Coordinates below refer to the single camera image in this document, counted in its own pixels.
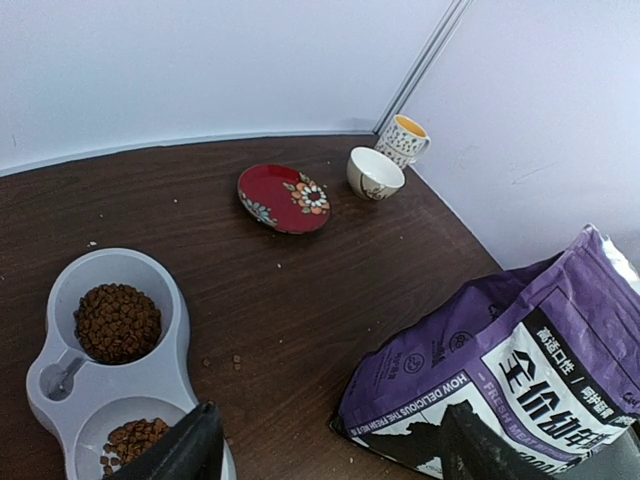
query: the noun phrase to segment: ceramic cup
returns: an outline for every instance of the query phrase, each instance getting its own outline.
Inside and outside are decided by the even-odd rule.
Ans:
[[[427,132],[404,115],[396,115],[380,135],[374,147],[389,157],[400,168],[416,163],[418,156],[431,145]]]
[[[351,150],[347,179],[356,195],[368,200],[388,198],[404,185],[404,173],[400,167],[382,153],[367,147]]]

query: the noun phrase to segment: red saucer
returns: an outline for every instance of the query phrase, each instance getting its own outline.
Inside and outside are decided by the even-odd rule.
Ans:
[[[238,179],[242,205],[259,222],[284,233],[308,233],[322,227],[331,212],[327,194],[292,168],[257,165]]]

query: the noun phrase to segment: cat food bowl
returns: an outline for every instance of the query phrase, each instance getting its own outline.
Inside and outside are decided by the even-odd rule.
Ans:
[[[161,333],[148,354],[107,365],[76,338],[74,312],[94,287],[125,284],[144,292],[161,312]],[[127,422],[161,418],[176,424],[197,404],[187,373],[189,315],[177,284],[152,258],[133,250],[97,250],[72,262],[55,281],[47,304],[47,337],[27,373],[36,419],[62,448],[69,480],[98,480],[108,435]],[[235,480],[225,445],[222,480]]]

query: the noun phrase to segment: purple pet food bag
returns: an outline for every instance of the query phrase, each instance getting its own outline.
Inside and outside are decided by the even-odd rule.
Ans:
[[[448,405],[547,474],[612,443],[640,416],[640,296],[605,243],[588,226],[555,258],[465,284],[365,356],[334,430],[437,478]]]

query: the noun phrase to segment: wood grain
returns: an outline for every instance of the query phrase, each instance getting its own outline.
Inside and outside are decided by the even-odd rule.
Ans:
[[[328,421],[362,355],[498,267],[413,172],[383,202],[351,192],[349,151],[374,140],[154,148],[0,178],[0,476],[64,478],[24,382],[52,283],[96,242],[145,252],[175,276],[191,315],[193,387],[219,402],[239,478],[426,478],[342,440]],[[235,188],[256,163],[327,185],[328,224],[287,236],[253,221]]]

